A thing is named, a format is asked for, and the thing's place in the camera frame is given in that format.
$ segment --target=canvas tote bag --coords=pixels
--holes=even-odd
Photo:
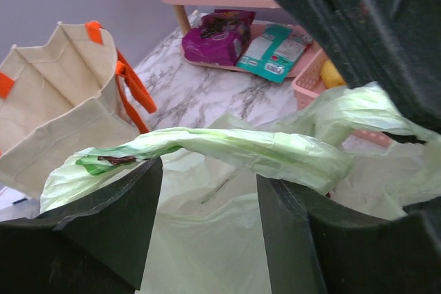
[[[156,111],[96,21],[59,23],[46,45],[12,47],[0,65],[0,183],[38,199],[49,173],[74,152],[148,132],[125,86],[148,112]]]

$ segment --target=teal package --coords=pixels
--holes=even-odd
[[[283,25],[270,24],[254,39],[236,67],[282,83],[312,39]]]

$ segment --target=purple package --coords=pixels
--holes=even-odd
[[[191,62],[234,66],[251,38],[254,16],[213,13],[183,38],[184,57]]]

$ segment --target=pink plastic basket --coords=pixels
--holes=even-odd
[[[326,90],[320,77],[320,69],[328,59],[323,50],[316,53],[308,66],[294,79],[292,86],[297,99],[297,109],[306,108],[320,93]],[[373,143],[388,147],[392,140],[381,132],[366,132],[356,130],[353,134]]]

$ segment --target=wooden post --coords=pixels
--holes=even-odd
[[[185,36],[190,31],[190,22],[188,21],[185,7],[182,5],[173,5],[173,10],[179,27],[181,28],[182,35]]]

